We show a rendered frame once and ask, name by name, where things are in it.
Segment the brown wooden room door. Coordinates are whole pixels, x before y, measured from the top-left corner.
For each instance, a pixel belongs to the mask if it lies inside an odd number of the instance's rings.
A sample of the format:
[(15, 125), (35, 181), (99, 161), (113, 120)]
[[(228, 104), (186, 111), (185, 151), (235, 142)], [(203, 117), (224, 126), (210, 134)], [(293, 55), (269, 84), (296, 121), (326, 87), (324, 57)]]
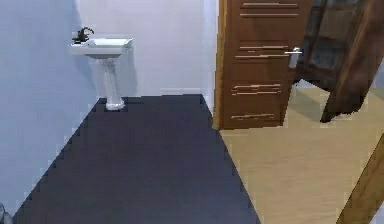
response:
[(293, 77), (286, 51), (301, 49), (312, 0), (229, 0), (222, 127), (283, 124)]

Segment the black sink faucet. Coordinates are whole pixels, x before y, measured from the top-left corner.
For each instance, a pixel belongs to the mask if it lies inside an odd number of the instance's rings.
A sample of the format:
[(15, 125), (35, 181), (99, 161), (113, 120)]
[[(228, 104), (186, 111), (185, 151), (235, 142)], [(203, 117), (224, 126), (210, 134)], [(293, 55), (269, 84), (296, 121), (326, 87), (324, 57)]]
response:
[(75, 44), (80, 44), (82, 42), (86, 42), (89, 39), (88, 34), (86, 34), (86, 31), (90, 31), (91, 33), (94, 33), (94, 31), (89, 27), (83, 27), (77, 32), (77, 36), (73, 37), (72, 40)]

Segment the dark brown glass-front cabinet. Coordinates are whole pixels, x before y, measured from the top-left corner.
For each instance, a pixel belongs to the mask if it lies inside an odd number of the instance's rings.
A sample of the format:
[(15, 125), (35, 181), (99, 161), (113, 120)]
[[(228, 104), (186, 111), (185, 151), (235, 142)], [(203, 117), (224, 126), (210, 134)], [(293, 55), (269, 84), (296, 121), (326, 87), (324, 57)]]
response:
[(329, 93), (320, 121), (360, 110), (384, 58), (384, 0), (312, 0), (296, 79)]

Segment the white pedestal sink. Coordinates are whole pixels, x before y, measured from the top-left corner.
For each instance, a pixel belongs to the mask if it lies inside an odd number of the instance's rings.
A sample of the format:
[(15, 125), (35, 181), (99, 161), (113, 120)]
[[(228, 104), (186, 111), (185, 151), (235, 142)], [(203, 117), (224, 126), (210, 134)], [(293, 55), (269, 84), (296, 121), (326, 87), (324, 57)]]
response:
[(72, 55), (88, 56), (101, 66), (107, 110), (125, 107), (117, 84), (116, 64), (120, 56), (131, 50), (132, 41), (132, 38), (91, 38), (68, 46)]

